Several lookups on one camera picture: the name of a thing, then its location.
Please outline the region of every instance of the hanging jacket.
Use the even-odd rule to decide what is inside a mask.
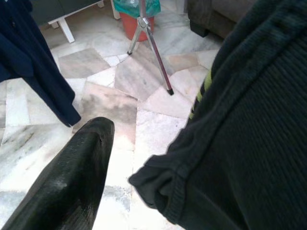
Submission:
[[[307,0],[259,0],[211,78],[167,153],[129,182],[188,230],[307,229]]]
[[[0,0],[0,82],[22,78],[70,127],[81,119],[72,106],[75,93],[59,72],[30,11],[28,0]]]

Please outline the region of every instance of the dark green sweatshirt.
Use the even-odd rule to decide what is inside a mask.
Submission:
[[[307,229],[307,0],[259,0],[167,153],[130,178],[188,230]]]

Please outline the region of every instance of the teal plastic bag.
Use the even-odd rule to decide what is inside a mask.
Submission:
[[[133,18],[140,16],[139,0],[113,0],[118,12],[126,13]],[[155,16],[161,12],[159,0],[146,0],[147,17]]]

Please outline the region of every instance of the navy blue jacket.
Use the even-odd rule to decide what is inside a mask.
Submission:
[[[23,78],[59,120],[72,126],[81,119],[72,106],[75,93],[59,72],[31,11],[28,0],[0,0],[0,82]]]

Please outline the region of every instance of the tripod leg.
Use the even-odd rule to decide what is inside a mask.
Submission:
[[[132,52],[133,52],[133,50],[135,48],[135,45],[136,45],[137,41],[139,40],[141,32],[142,32],[142,29],[141,29],[140,25],[138,24],[138,26],[136,27],[136,31],[134,33],[134,36],[133,36],[130,48],[129,48],[128,52],[127,52],[128,55],[132,54]]]
[[[164,65],[163,65],[163,61],[161,59],[161,56],[159,54],[159,51],[158,51],[158,48],[157,48],[157,45],[155,44],[155,41],[154,41],[154,36],[153,36],[153,33],[152,31],[150,30],[150,27],[148,26],[146,28],[146,35],[148,37],[148,40],[149,40],[149,44],[152,48],[152,50],[154,51],[156,57],[157,57],[157,60],[159,62],[159,67],[160,67],[160,72],[162,74],[162,76],[164,77],[165,79],[165,82],[166,82],[166,88],[167,88],[167,92],[170,94],[170,95],[173,95],[174,94],[174,91],[172,89],[172,86],[171,86],[171,83],[169,82],[169,79],[168,79],[168,75],[166,73],[166,70],[164,68]]]

